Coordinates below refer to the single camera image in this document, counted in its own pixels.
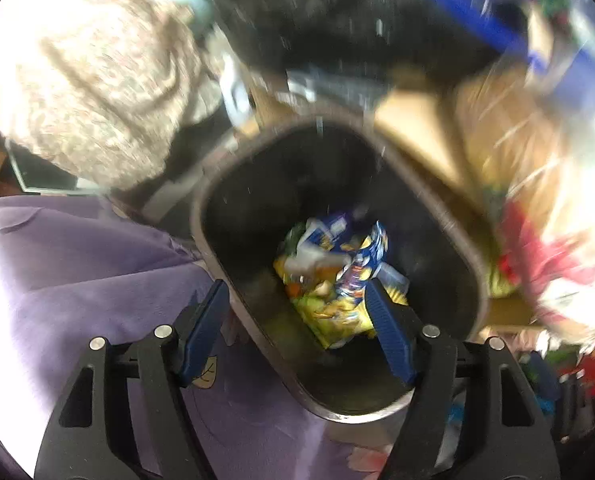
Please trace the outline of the yellow snack packet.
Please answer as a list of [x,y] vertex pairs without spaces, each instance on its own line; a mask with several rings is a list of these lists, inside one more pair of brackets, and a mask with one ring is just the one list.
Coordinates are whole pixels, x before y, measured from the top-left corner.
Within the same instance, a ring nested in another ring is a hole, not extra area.
[[307,269],[288,265],[287,256],[276,258],[273,269],[288,299],[325,349],[337,349],[355,336],[373,338],[377,332],[365,304],[365,288],[378,274],[370,266],[315,264]]

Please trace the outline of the blue snack packet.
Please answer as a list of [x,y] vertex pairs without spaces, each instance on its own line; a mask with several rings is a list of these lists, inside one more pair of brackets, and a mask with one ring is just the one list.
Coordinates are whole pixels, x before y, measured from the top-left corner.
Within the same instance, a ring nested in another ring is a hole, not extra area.
[[346,212],[310,218],[297,223],[280,245],[278,257],[287,256],[289,266],[307,269],[315,264],[343,269],[359,266],[378,270],[389,249],[389,236],[381,222],[366,231],[355,229]]

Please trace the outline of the dark trash bin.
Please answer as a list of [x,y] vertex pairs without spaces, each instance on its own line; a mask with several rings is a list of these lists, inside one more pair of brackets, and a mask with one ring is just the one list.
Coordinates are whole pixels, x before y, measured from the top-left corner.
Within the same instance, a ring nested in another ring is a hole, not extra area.
[[410,162],[352,119],[295,118],[258,133],[209,167],[191,207],[191,232],[232,310],[292,396],[331,422],[365,424],[411,398],[376,339],[320,344],[273,270],[294,226],[321,220],[355,236],[383,226],[385,260],[409,282],[423,322],[472,338],[488,310],[482,259]]

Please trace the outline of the purple floral tablecloth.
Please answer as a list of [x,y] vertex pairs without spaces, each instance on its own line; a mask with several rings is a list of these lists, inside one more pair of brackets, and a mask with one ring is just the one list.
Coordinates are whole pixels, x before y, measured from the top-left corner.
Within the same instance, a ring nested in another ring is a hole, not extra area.
[[[138,340],[210,284],[193,252],[106,200],[0,198],[0,442],[20,468],[91,339]],[[182,395],[221,479],[374,479],[390,451],[304,410],[233,321]]]

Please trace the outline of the clear bag of goods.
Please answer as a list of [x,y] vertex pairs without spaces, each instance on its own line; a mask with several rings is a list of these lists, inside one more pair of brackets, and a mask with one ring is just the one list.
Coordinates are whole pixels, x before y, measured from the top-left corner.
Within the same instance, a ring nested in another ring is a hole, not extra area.
[[595,146],[501,60],[463,81],[455,115],[465,159],[537,321],[595,343]]

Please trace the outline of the floral covered chair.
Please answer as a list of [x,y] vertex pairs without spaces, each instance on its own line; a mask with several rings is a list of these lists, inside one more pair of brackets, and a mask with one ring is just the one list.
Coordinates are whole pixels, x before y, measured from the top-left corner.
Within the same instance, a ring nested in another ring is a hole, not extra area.
[[0,70],[0,133],[100,188],[157,177],[219,106],[194,22],[174,0],[63,0]]

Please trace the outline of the black garbage bag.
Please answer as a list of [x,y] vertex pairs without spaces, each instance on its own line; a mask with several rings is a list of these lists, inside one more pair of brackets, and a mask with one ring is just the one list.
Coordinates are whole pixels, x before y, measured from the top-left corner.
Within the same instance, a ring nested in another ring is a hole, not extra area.
[[498,54],[435,0],[212,0],[250,67],[383,79],[409,66],[436,84],[483,70]]

